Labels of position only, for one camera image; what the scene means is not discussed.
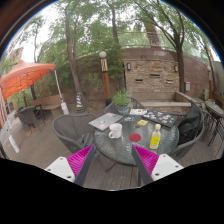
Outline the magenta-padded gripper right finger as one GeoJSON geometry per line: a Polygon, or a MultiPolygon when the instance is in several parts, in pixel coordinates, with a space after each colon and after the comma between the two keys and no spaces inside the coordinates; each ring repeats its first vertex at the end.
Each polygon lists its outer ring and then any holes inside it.
{"type": "Polygon", "coordinates": [[[137,145],[132,146],[132,156],[145,185],[183,169],[169,155],[157,155],[137,145]]]}

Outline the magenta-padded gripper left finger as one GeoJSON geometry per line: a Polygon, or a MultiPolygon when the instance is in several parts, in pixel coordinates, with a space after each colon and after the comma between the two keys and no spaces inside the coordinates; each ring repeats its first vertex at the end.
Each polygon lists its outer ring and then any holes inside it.
{"type": "Polygon", "coordinates": [[[90,145],[79,150],[68,158],[58,157],[46,171],[82,186],[94,157],[94,146],[90,145]]]}

